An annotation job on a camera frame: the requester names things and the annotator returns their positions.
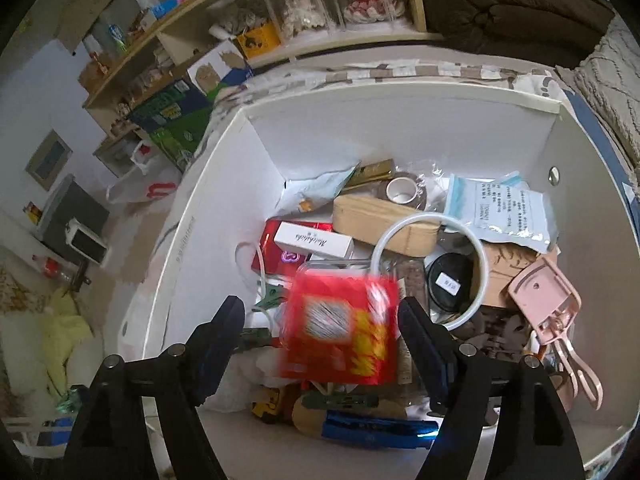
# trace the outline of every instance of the white storage box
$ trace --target white storage box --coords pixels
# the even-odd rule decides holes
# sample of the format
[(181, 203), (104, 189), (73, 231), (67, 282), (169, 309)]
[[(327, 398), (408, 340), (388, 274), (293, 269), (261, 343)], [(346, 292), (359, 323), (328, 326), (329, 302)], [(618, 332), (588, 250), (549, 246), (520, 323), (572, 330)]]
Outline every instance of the white storage box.
[[(598, 412), (582, 395), (570, 412), (584, 463), (630, 431), (640, 399), (637, 239), (610, 171), (558, 102), (473, 84), (367, 82), (264, 100), (225, 124), (197, 184), (189, 173), (182, 183), (190, 199), (177, 196), (175, 207), (186, 208), (174, 241), (149, 271), (160, 277), (153, 305), (130, 308), (123, 324), (125, 359), (187, 341), (228, 294), (250, 309), (254, 250), (243, 244), (259, 239), (287, 179), (343, 168), (354, 158), (393, 157), (399, 166), (434, 159), (470, 177), (519, 170), (552, 202), (559, 265), (583, 301), (574, 345), (604, 385)], [(556, 186), (548, 178), (553, 168)], [(202, 420), (226, 474), (238, 480), (413, 479), (426, 453), (313, 440), (249, 413), (202, 412)], [(483, 478), (493, 436), (483, 433), (470, 478)]]

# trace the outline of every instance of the picture frame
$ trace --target picture frame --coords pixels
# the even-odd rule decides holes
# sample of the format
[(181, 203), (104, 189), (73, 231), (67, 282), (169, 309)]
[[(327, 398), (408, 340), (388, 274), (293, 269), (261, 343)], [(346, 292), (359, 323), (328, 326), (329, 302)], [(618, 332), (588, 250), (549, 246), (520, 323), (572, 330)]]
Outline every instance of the picture frame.
[(73, 151), (62, 138), (51, 130), (31, 155), (25, 171), (48, 191)]

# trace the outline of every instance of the medical mask package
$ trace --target medical mask package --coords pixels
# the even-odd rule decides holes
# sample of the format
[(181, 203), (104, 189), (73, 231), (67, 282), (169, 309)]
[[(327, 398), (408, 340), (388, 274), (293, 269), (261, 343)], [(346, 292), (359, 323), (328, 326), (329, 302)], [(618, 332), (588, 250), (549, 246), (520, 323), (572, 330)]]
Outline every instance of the medical mask package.
[(492, 181), (452, 174), (444, 214), (481, 240), (512, 242), (539, 253), (548, 253), (557, 237), (548, 197), (530, 190), (518, 173)]
[(356, 165), (314, 178), (287, 180), (274, 216), (308, 213), (328, 204), (338, 196), (355, 169)]

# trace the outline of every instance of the bottle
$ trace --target bottle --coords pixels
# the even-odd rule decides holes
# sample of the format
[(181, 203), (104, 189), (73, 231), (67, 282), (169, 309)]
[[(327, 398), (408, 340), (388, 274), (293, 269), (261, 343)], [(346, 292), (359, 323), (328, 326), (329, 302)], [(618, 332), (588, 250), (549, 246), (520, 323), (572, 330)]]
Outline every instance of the bottle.
[(103, 62), (100, 61), (100, 58), (98, 58), (98, 53), (96, 51), (92, 52), (91, 54), (89, 54), (89, 57), (91, 59), (93, 59), (97, 65), (98, 65), (98, 71), (102, 74), (102, 75), (107, 75), (107, 72), (109, 71), (109, 67), (106, 66)]
[(124, 32), (117, 25), (109, 25), (109, 34), (115, 41), (116, 46), (121, 52), (127, 51), (127, 37), (124, 35)]
[(58, 280), (66, 285), (70, 284), (74, 278), (74, 274), (71, 270), (63, 267), (59, 262), (48, 256), (36, 256), (31, 255), (31, 259), (37, 262), (40, 266), (40, 271), (52, 280)]

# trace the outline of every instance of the green box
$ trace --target green box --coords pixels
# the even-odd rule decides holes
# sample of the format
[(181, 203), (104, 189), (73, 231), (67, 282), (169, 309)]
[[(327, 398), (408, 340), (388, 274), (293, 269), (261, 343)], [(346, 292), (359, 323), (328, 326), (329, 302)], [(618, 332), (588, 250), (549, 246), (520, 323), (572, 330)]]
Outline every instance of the green box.
[(127, 116), (143, 130), (180, 171), (192, 160), (209, 124), (213, 103), (188, 75), (171, 80)]

